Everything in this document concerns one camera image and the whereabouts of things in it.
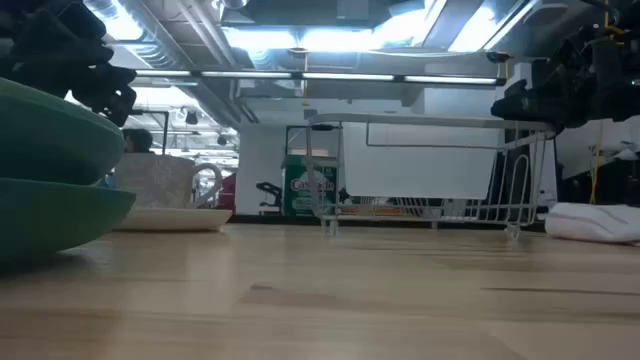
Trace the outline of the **person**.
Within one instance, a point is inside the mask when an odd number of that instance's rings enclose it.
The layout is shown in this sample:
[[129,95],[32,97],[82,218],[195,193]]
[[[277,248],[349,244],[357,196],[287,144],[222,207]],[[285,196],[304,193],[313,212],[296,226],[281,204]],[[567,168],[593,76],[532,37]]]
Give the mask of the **person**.
[[146,129],[125,128],[122,130],[126,141],[126,153],[150,153],[153,145],[153,136]]

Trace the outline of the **red background cabinet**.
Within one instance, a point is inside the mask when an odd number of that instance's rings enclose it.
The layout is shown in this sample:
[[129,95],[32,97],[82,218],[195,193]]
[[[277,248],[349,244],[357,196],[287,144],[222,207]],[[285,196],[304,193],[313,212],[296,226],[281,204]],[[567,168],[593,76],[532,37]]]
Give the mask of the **red background cabinet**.
[[223,179],[222,187],[218,193],[216,205],[218,209],[235,211],[236,178],[236,173],[232,173]]

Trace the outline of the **teal plate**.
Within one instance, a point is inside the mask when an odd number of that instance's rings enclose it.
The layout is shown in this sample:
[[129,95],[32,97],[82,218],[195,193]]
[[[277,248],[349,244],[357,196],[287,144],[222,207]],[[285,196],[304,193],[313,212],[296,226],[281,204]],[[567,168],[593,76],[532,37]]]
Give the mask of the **teal plate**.
[[0,263],[93,241],[119,225],[135,200],[100,186],[0,178]]

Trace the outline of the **black aluminium rig frame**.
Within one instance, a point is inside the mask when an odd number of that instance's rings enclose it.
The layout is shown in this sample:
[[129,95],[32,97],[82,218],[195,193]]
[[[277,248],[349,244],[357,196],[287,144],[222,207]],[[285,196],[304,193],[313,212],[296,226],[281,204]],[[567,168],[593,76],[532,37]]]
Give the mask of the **black aluminium rig frame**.
[[[496,95],[502,99],[513,95],[532,84],[532,64],[516,63],[513,66],[513,74],[507,80],[505,86]],[[500,157],[504,184],[503,198],[500,200],[508,206],[501,212],[509,222],[522,222],[527,216],[527,197],[530,195],[529,175],[530,146],[521,145],[507,149]]]

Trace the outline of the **white striped towel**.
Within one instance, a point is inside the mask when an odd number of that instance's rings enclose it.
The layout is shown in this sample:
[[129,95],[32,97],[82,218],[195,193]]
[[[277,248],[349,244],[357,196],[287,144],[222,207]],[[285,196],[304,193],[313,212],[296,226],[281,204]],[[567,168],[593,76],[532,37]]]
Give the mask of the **white striped towel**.
[[640,208],[557,203],[545,219],[552,238],[640,246]]

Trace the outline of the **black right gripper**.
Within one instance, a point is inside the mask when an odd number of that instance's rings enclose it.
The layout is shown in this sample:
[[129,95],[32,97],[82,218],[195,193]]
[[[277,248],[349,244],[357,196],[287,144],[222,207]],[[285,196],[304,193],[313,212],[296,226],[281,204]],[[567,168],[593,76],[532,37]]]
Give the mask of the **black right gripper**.
[[562,123],[640,116],[640,26],[583,28],[563,40],[549,63],[554,69],[543,83],[514,82],[491,114],[544,123],[556,133]]

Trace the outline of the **light green plate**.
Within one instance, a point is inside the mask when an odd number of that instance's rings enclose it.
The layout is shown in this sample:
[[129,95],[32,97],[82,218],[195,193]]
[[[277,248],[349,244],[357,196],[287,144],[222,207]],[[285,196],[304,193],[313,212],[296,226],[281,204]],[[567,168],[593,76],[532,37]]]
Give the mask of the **light green plate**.
[[124,155],[109,120],[40,90],[0,78],[0,178],[91,185]]

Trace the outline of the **white saucer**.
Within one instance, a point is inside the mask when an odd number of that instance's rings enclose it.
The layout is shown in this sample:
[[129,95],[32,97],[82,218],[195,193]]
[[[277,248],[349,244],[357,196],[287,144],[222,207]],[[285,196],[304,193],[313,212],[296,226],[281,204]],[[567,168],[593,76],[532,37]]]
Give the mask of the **white saucer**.
[[121,231],[210,231],[226,224],[233,212],[224,209],[135,208],[115,227]]

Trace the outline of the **grey speckled mug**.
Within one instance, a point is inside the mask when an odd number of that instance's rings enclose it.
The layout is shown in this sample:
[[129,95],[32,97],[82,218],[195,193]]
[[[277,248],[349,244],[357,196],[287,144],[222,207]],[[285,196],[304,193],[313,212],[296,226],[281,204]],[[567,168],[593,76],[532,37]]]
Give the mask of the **grey speckled mug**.
[[[194,182],[204,170],[214,173],[214,184],[193,199]],[[114,169],[114,178],[118,189],[136,195],[135,207],[178,209],[205,204],[222,188],[224,179],[214,164],[152,153],[126,153]]]

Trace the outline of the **LED light bar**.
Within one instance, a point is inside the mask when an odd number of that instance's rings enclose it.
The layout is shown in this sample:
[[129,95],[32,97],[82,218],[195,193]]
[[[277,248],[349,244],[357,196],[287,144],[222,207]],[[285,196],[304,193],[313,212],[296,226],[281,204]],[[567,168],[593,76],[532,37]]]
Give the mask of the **LED light bar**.
[[445,75],[391,75],[332,72],[280,72],[280,71],[200,71],[139,69],[139,77],[147,78],[225,78],[242,80],[335,80],[370,81],[388,83],[443,84],[465,86],[502,86],[504,78],[445,76]]

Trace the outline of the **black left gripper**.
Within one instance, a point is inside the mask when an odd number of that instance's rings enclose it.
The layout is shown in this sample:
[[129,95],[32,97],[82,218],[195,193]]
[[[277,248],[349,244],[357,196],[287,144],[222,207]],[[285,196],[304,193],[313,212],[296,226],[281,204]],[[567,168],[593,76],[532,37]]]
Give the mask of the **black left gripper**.
[[0,0],[0,77],[63,98],[82,78],[92,110],[123,126],[136,71],[105,64],[106,27],[83,0]]

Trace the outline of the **green Cascade detergent tub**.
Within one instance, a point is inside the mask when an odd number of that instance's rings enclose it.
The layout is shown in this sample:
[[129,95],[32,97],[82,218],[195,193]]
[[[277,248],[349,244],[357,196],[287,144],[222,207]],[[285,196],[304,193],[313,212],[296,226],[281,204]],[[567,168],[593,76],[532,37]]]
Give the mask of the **green Cascade detergent tub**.
[[337,160],[334,157],[314,157],[314,179],[318,200],[312,199],[311,182],[305,155],[287,155],[283,161],[282,211],[285,216],[313,216],[317,204],[331,214],[337,194]]

